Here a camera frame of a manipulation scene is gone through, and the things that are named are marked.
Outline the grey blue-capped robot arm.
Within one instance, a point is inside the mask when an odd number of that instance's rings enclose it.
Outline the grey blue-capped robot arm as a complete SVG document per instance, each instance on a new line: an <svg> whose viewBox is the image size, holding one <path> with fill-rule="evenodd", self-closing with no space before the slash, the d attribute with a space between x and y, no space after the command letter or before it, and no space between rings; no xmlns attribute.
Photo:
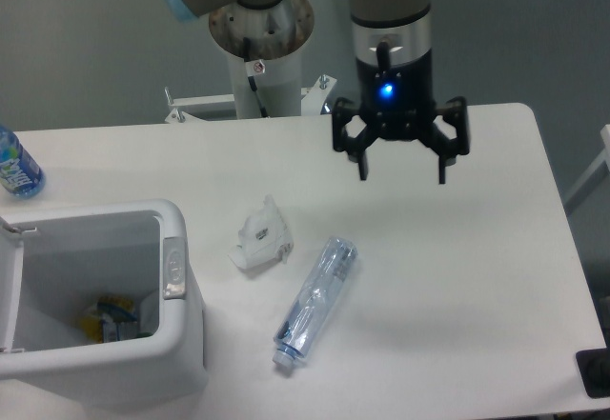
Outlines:
<svg viewBox="0 0 610 420"><path fill-rule="evenodd" d="M300 58L312 37L310 0L166 0L180 21L206 18L226 55L240 119L303 112ZM466 101L433 96L431 0L348 0L359 96L332 107L332 143L368 175L377 140L418 141L440 170L470 151Z"/></svg>

